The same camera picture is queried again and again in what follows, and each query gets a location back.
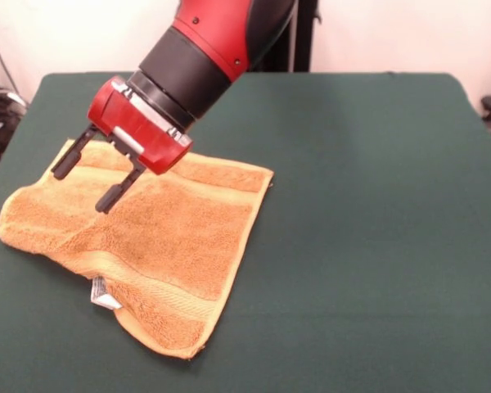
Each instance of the red robot arm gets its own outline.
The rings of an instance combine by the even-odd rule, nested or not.
[[[173,24],[131,77],[114,77],[94,97],[91,124],[52,168],[64,179],[95,134],[132,162],[134,169],[97,203],[108,213],[138,176],[162,174],[191,148],[191,126],[286,28],[295,0],[182,0]]]

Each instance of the towel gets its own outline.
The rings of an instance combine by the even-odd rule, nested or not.
[[[132,165],[93,141],[57,181],[50,168],[72,142],[39,181],[7,198],[0,240],[103,278],[129,335],[159,354],[193,358],[223,312],[274,173],[188,153],[166,174],[144,173],[104,215],[95,203]]]

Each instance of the orange towel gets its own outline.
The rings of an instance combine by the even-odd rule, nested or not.
[[[109,144],[90,142],[65,180],[47,169],[7,199],[0,239],[104,278],[129,334],[190,359],[223,311],[273,172],[190,153],[167,174],[144,173],[108,215],[98,214],[98,198],[131,168]]]

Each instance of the black cable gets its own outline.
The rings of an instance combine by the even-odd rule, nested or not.
[[[6,66],[6,63],[2,59],[2,54],[1,53],[0,53],[0,63],[2,64],[3,70],[6,71],[6,75],[9,78],[9,80],[11,81],[11,84],[12,84],[13,88],[15,89],[15,92],[17,94],[20,94],[20,92],[18,91],[18,87],[15,84],[15,81],[13,80],[13,78],[11,77],[11,74],[9,73],[9,69]]]

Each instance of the green tabletop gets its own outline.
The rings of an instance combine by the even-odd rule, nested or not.
[[[0,209],[110,77],[43,80]],[[149,351],[87,280],[0,242],[0,393],[491,393],[491,137],[455,79],[250,74],[191,135],[276,172],[206,349]]]

